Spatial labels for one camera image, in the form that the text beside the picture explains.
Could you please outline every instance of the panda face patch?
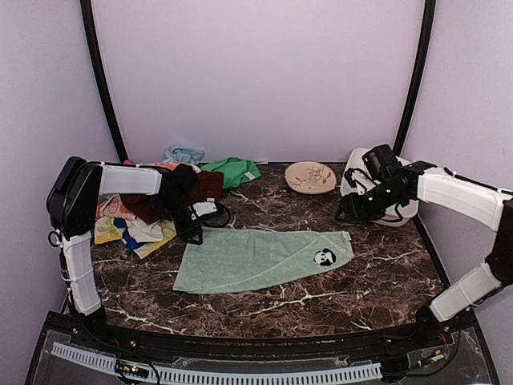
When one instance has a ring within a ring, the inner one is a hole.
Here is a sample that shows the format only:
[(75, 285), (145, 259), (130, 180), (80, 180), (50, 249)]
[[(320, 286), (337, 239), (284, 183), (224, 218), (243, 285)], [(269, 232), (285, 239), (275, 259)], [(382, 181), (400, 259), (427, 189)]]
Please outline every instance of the panda face patch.
[(317, 251), (315, 253), (315, 257), (313, 261), (321, 266), (330, 266), (337, 260), (337, 257), (330, 249), (323, 249), (322, 251)]

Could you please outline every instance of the robotic arm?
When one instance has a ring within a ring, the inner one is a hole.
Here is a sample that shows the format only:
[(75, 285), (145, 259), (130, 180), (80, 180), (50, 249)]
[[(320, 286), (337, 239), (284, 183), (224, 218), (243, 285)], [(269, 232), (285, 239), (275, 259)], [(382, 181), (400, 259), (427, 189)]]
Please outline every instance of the robotic arm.
[[(427, 162), (402, 166), (388, 145), (373, 148), (362, 159), (376, 187), (342, 197), (346, 220), (376, 221), (391, 205), (420, 200), (467, 215), (497, 232), (484, 262), (417, 312), (417, 342), (422, 345), (427, 330), (513, 283), (513, 196)], [(345, 177), (353, 184), (351, 174)]]
[(84, 319), (97, 324), (90, 323), (91, 329), (101, 329), (105, 321), (91, 262), (91, 229), (98, 197), (154, 195), (175, 222), (180, 239), (200, 245), (202, 229), (188, 202), (188, 190), (196, 178), (196, 173), (184, 165), (171, 172), (166, 168), (86, 162), (78, 157), (66, 162), (46, 201), (55, 229), (50, 235), (57, 238), (50, 243), (61, 248), (61, 270), (73, 307)]

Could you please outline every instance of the mint green cloth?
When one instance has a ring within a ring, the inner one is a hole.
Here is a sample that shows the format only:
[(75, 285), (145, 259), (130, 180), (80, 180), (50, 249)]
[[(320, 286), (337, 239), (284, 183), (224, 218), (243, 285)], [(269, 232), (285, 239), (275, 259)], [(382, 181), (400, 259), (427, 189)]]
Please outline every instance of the mint green cloth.
[[(318, 265), (313, 260), (323, 249), (335, 254), (332, 265)], [(187, 244), (173, 289), (193, 294), (264, 289), (325, 273), (351, 259), (353, 249), (346, 231), (275, 233), (205, 228), (203, 245)]]
[(218, 162), (206, 164), (202, 171), (219, 171), (224, 174), (223, 188), (239, 187), (243, 183), (261, 177), (257, 165), (251, 160), (228, 158)]

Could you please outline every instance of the marble table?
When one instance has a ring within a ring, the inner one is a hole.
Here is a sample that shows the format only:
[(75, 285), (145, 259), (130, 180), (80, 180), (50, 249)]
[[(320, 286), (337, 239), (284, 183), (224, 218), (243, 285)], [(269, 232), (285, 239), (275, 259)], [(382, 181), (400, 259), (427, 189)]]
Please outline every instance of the marble table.
[[(401, 228), (335, 221), (340, 193), (304, 196), (284, 179), (287, 164), (224, 190), (232, 229), (349, 231), (355, 258), (340, 269), (239, 294), (173, 291), (185, 244), (140, 261), (120, 241), (92, 248), (108, 323), (137, 330), (221, 338), (292, 338), (377, 330), (414, 321), (442, 283), (413, 223)], [(343, 164), (331, 164), (340, 183)]]

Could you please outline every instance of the white wall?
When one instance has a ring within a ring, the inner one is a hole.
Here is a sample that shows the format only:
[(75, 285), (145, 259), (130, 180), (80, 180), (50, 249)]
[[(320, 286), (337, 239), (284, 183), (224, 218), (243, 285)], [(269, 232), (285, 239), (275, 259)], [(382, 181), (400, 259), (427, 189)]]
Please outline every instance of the white wall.
[(129, 156), (341, 161), (392, 144), (423, 3), (94, 1)]
[(0, 383), (24, 383), (65, 286), (45, 201), (68, 156), (115, 160), (78, 1), (0, 2)]
[[(404, 155), (513, 188), (513, 2), (438, 2), (426, 71)], [(495, 235), (471, 219), (422, 207), (450, 279), (480, 263)], [(478, 310), (501, 382), (513, 383), (513, 291)]]

